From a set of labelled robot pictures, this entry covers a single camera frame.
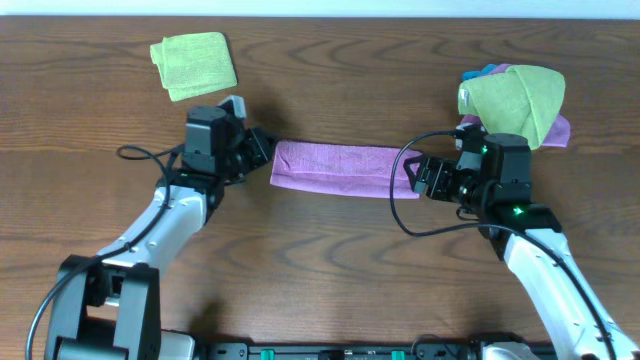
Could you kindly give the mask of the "purple microfiber cloth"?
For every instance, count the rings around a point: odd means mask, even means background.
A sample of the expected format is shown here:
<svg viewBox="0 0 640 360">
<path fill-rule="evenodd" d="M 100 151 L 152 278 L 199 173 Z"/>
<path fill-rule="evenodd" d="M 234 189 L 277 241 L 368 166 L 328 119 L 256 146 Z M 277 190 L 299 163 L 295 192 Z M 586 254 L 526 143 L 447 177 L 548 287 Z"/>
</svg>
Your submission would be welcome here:
<svg viewBox="0 0 640 360">
<path fill-rule="evenodd" d="M 418 156 L 414 150 L 296 141 L 277 144 L 270 184 L 327 195 L 417 199 L 404 171 L 393 169 L 395 158 Z"/>
</svg>

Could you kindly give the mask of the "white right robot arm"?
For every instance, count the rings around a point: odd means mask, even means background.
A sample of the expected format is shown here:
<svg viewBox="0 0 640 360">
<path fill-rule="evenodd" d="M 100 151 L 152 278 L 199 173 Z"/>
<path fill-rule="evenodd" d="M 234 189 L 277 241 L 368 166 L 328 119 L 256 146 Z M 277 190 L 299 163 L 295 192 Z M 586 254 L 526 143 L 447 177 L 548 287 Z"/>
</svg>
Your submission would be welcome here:
<svg viewBox="0 0 640 360">
<path fill-rule="evenodd" d="M 452 130 L 458 160 L 398 154 L 413 192 L 451 202 L 472 219 L 497 257 L 520 281 L 560 359 L 636 359 L 638 345 L 607 313 L 580 272 L 552 210 L 532 200 L 526 138 Z"/>
</svg>

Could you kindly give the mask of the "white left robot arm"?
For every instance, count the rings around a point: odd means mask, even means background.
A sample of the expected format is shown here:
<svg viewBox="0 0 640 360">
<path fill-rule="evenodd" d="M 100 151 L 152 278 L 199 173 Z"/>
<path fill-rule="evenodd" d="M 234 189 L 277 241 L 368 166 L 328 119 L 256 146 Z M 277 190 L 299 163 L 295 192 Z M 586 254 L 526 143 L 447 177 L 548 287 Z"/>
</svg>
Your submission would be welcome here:
<svg viewBox="0 0 640 360">
<path fill-rule="evenodd" d="M 226 187 L 271 161 L 275 140 L 247 128 L 243 98 L 187 113 L 183 144 L 159 164 L 145 211 L 93 257 L 69 256 L 43 301 L 47 359 L 197 359 L 193 336 L 164 330 L 160 278 L 209 221 Z"/>
</svg>

